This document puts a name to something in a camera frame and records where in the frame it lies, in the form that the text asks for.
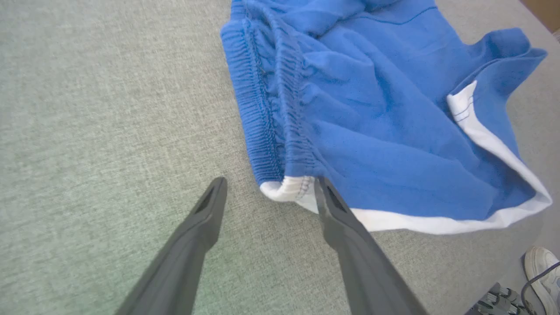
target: garment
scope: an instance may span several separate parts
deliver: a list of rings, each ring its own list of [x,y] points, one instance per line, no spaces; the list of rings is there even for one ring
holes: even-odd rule
[[[234,0],[221,36],[273,200],[316,211],[322,175],[366,229],[434,234],[506,227],[552,203],[505,110],[546,56],[521,30],[466,45],[433,0]]]

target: blue fabric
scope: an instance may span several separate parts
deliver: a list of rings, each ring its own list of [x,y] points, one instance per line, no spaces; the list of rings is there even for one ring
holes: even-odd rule
[[[535,195],[446,102],[477,80],[519,155],[505,103],[546,56],[521,30],[466,45],[433,0],[234,0],[221,36],[259,184],[324,175],[350,207],[457,220]]]

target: white stripe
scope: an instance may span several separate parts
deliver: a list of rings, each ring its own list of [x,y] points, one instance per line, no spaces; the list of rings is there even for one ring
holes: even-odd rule
[[[454,220],[448,217],[420,217],[394,212],[354,209],[352,212],[368,231],[408,229],[430,234],[456,234],[484,229],[505,228],[525,217],[536,214],[552,204],[552,198],[531,170],[490,130],[478,120],[473,104],[474,81],[459,93],[447,96],[447,103],[457,124],[478,146],[503,160],[511,169],[529,183],[536,194],[517,207],[497,210],[484,221]],[[276,201],[295,201],[304,208],[317,213],[312,177],[288,177],[280,182],[261,184],[260,190]]]

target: white shoe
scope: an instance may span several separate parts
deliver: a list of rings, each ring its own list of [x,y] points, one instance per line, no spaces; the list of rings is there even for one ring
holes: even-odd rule
[[[558,262],[558,258],[543,247],[531,247],[525,254],[525,273],[531,280]],[[560,267],[555,268],[532,284],[543,302],[547,315],[558,315],[560,309]]]

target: gray fabric surface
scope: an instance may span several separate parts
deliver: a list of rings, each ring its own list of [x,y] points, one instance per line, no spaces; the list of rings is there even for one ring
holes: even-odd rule
[[[550,56],[509,111],[559,196],[560,46],[516,1],[439,1],[465,41]],[[219,38],[229,0],[0,2],[0,314],[108,314],[207,183],[230,183],[196,314],[348,314],[318,218],[260,194]],[[539,233],[374,236],[433,314],[463,314]]]

